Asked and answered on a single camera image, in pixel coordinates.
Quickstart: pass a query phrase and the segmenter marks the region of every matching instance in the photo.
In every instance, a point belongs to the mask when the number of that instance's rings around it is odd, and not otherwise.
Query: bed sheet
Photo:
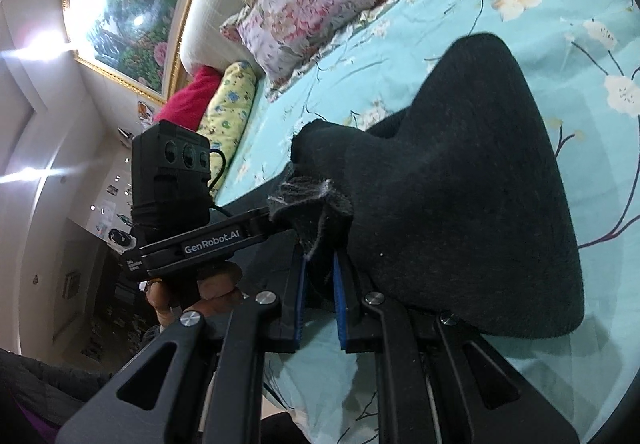
[[[509,46],[545,119],[586,296],[585,321],[573,334],[489,339],[586,442],[640,366],[640,13],[633,0],[401,0],[366,29],[341,37],[277,101],[257,99],[218,203],[280,172],[307,122],[366,129],[409,106],[445,49],[481,31]],[[332,438],[315,442],[338,440]],[[360,441],[347,434],[340,442]]]

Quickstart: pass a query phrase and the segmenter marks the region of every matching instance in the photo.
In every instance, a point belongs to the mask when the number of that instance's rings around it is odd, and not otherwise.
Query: handheld robotic device
[[[169,122],[134,139],[132,164],[134,206],[208,193],[207,139]],[[199,299],[203,269],[284,230],[267,209],[256,209],[123,257],[130,279],[162,279],[184,308]],[[381,444],[578,443],[564,417],[478,331],[449,313],[413,311],[385,297],[344,247],[335,247],[333,279],[342,350],[376,357]],[[300,346],[300,247],[289,271],[266,284],[231,313],[182,314],[65,424],[56,442],[194,442],[217,371],[202,441],[257,444],[265,352]]]

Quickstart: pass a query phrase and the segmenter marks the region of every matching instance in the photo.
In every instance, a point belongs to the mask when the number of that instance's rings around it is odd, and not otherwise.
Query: camera lens
[[[170,140],[164,145],[164,158],[166,158],[169,164],[173,164],[178,157],[178,148],[175,142]]]
[[[196,152],[193,150],[193,147],[187,145],[184,147],[184,151],[182,151],[182,160],[184,160],[184,165],[189,169],[193,168],[196,159]]]

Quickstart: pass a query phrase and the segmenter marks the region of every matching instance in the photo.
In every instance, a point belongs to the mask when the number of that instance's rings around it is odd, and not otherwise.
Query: black cable
[[[215,153],[215,154],[219,155],[220,158],[222,159],[222,166],[220,167],[220,171],[218,172],[218,175],[216,175],[216,177],[209,184],[209,192],[211,192],[211,189],[213,189],[213,187],[218,183],[220,178],[222,178],[223,173],[225,172],[225,169],[226,169],[226,157],[225,157],[225,154],[222,153],[222,151],[220,151],[217,148],[211,148],[209,150],[209,153]],[[223,207],[220,207],[219,205],[212,204],[211,207],[213,207],[216,211],[219,211],[220,213],[222,213],[226,217],[231,218],[231,216],[232,216],[232,214],[230,212],[228,212]]]

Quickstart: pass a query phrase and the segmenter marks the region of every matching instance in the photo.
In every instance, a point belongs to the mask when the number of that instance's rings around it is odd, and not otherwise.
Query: yellow pillow
[[[248,62],[239,61],[232,64],[226,69],[220,87],[200,121],[198,133],[209,139],[212,148],[217,148],[225,154],[226,170],[236,153],[249,118],[254,103],[255,83],[255,74]],[[215,153],[210,154],[209,159],[211,178],[214,179],[222,167],[222,160]],[[211,189],[213,197],[225,180],[226,170],[216,186]]]

